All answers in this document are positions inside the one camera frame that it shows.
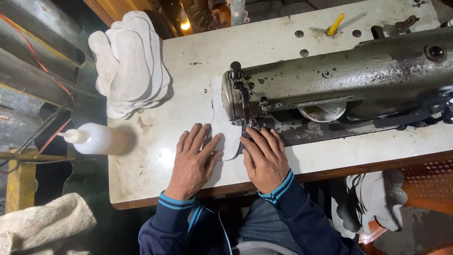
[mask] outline person's right hand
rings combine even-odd
[[[269,133],[262,128],[260,134],[247,128],[247,133],[255,141],[241,137],[241,143],[246,147],[242,153],[247,175],[261,193],[271,193],[283,183],[289,172],[283,142],[274,129]]]

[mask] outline navy blue jacket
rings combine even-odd
[[[314,204],[292,171],[269,194],[259,195],[278,211],[304,255],[363,254],[351,239],[342,238],[324,212]],[[139,233],[141,254],[231,254],[228,236],[219,214],[187,201],[159,196],[156,214]]]

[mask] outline towel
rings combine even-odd
[[[44,206],[14,211],[0,217],[0,255],[53,255],[65,246],[66,238],[88,232],[97,222],[84,199],[66,194]],[[89,254],[67,250],[64,254]]]

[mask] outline person's left hand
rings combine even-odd
[[[222,135],[217,134],[200,151],[210,124],[195,123],[190,133],[184,131],[176,146],[173,173],[170,184],[164,195],[176,200],[188,200],[197,193],[211,179],[212,172],[217,162],[222,157],[222,152],[215,152]]]

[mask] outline industrial sewing machine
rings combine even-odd
[[[233,124],[256,128],[269,114],[341,101],[347,102],[338,119],[344,127],[451,123],[452,50],[453,28],[447,27],[243,69],[233,62],[223,75],[223,105]]]

